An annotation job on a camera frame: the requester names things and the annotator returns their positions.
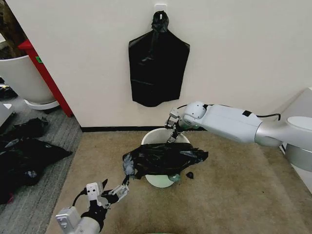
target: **black garbage bag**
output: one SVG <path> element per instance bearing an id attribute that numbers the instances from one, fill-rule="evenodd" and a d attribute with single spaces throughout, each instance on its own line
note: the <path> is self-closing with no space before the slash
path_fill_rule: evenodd
<path id="1" fill-rule="evenodd" d="M 0 198 L 22 185 L 34 185 L 44 168 L 72 152 L 37 139 L 15 139 L 0 153 L 0 185 L 5 187 Z"/>
<path id="2" fill-rule="evenodd" d="M 45 133 L 47 125 L 48 121 L 44 117 L 33 118 L 23 124 L 14 125 L 12 130 L 0 136 L 0 147 L 22 137 L 41 137 Z"/>
<path id="3" fill-rule="evenodd" d="M 189 143 L 145 144 L 122 157 L 126 176 L 175 175 L 190 165 L 203 162 L 208 152 Z"/>
<path id="4" fill-rule="evenodd" d="M 10 86 L 5 85 L 0 87 L 0 98 L 13 98 L 13 97 L 17 97 L 17 94 L 13 91 L 13 89 Z"/>
<path id="5" fill-rule="evenodd" d="M 170 32 L 168 24 L 167 14 L 158 11 L 152 31 L 129 42 L 132 100 L 147 107 L 180 97 L 190 45 Z"/>

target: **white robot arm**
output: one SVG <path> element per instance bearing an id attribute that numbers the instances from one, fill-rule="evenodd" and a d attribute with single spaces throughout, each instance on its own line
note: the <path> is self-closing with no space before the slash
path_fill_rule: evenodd
<path id="1" fill-rule="evenodd" d="M 75 198 L 73 206 L 62 209 L 56 220 L 64 234 L 97 234 L 103 226 L 107 211 L 111 204 L 122 200 L 129 191 L 129 177 L 126 177 L 121 185 L 113 190 L 104 191 L 107 183 L 94 182 L 87 186 Z M 75 208 L 75 203 L 80 195 L 88 195 L 89 209 L 81 216 Z"/>
<path id="2" fill-rule="evenodd" d="M 168 142 L 174 142 L 180 132 L 202 127 L 219 136 L 237 142 L 256 142 L 264 146 L 279 146 L 282 142 L 312 151 L 312 118 L 289 117 L 286 121 L 264 122 L 254 113 L 223 105 L 188 104 L 184 112 L 172 109 L 170 116 L 174 132 Z"/>

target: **floor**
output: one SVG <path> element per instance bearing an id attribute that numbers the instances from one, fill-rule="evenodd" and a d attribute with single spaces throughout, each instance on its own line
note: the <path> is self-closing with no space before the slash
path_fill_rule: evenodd
<path id="1" fill-rule="evenodd" d="M 87 183 L 108 178 L 106 189 L 119 185 L 122 155 L 138 147 L 145 134 L 84 133 L 52 217 Z M 165 189 L 145 178 L 131 180 L 130 192 L 111 206 L 101 233 L 312 233 L 312 195 L 278 148 L 238 144 L 208 132 L 185 135 L 209 151 L 208 159 Z M 189 171 L 194 180 L 185 176 Z M 76 207 L 86 211 L 86 197 Z M 52 218 L 46 233 L 59 231 Z"/>
<path id="2" fill-rule="evenodd" d="M 14 124 L 26 122 L 31 118 L 46 117 L 49 121 L 49 128 L 47 133 L 39 139 L 69 151 L 76 151 L 82 132 L 75 117 L 67 118 L 61 109 L 50 114 L 32 110 L 20 97 L 1 101 L 13 104 L 16 112 L 5 123 L 6 126 L 2 130 L 5 131 Z M 74 154 L 48 166 L 35 186 L 22 187 L 16 191 L 12 203 L 0 205 L 1 234 L 45 233 Z"/>

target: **gray carpet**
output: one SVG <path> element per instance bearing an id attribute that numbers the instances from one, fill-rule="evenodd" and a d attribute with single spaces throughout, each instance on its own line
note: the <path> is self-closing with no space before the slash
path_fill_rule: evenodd
<path id="1" fill-rule="evenodd" d="M 0 205 L 1 234 L 43 234 L 49 224 L 82 132 L 75 117 L 68 118 L 61 109 L 45 114 L 43 111 L 28 108 L 19 97 L 1 101 L 13 104 L 16 111 L 2 127 L 3 131 L 31 118 L 46 117 L 49 128 L 39 139 L 74 152 L 71 156 L 48 166 L 35 186 L 21 187 L 15 191 L 13 202 Z"/>

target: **plant pot base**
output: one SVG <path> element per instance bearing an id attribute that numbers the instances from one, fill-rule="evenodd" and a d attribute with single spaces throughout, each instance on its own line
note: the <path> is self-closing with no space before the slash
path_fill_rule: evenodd
<path id="1" fill-rule="evenodd" d="M 38 104 L 38 103 L 27 101 L 25 99 L 24 101 L 31 109 L 34 109 L 34 110 L 49 110 L 49 109 L 59 106 L 58 101 L 53 101 L 47 104 Z"/>

